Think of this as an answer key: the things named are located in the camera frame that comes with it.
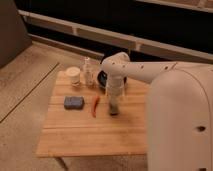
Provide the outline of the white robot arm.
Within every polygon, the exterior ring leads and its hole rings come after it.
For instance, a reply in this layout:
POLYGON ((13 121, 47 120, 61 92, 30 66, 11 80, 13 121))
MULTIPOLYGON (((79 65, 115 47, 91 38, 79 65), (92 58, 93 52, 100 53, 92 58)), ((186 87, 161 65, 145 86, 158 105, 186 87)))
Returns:
POLYGON ((148 171, 213 171, 213 64, 103 60, 107 91, 124 78, 150 85, 146 98, 148 171))

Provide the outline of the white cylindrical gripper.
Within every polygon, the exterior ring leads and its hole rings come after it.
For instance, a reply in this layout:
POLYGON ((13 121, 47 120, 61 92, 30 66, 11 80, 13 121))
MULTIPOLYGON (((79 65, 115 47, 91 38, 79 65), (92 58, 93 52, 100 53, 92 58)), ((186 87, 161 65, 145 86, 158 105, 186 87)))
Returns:
POLYGON ((119 96, 125 97, 125 84, 121 78, 109 78, 105 88, 105 96, 108 96, 110 104, 116 104, 119 96))

